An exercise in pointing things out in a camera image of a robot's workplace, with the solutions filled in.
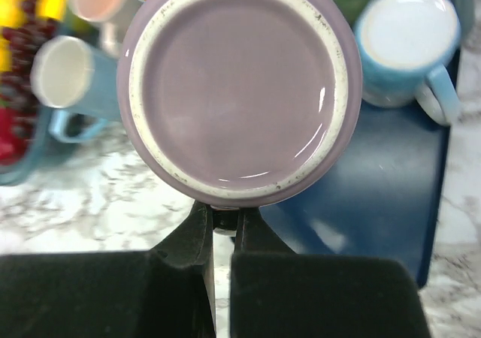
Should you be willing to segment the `purple mug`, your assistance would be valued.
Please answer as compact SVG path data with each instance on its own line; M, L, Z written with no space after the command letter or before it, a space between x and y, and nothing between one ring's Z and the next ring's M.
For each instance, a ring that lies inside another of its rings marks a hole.
M333 0L146 0L116 90L150 170L193 213L235 217L328 172L358 120L362 67Z

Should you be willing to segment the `light blue faceted mug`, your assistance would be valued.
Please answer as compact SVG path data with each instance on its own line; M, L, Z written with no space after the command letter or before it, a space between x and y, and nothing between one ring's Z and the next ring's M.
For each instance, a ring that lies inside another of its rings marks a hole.
M55 110L49 131L63 143L84 142L121 120L116 60L79 38L58 35L46 42L35 55L30 80L38 100ZM75 115L95 121L71 137L67 124Z

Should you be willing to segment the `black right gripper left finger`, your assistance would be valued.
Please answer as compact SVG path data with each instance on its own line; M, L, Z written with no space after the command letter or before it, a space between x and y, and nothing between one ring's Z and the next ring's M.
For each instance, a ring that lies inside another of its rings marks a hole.
M4 255L3 337L213 337L213 211L151 249Z

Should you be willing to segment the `pink mug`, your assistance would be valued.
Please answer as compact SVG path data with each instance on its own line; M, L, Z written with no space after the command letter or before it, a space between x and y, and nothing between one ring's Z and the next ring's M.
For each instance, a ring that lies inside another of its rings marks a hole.
M99 30L98 45L117 59L141 0L68 0L71 11Z

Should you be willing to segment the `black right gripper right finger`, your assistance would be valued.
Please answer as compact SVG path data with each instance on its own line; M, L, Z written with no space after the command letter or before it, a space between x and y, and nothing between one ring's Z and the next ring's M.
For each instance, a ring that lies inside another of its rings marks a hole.
M416 283L397 261L294 253L258 209L234 211L232 337L431 335Z

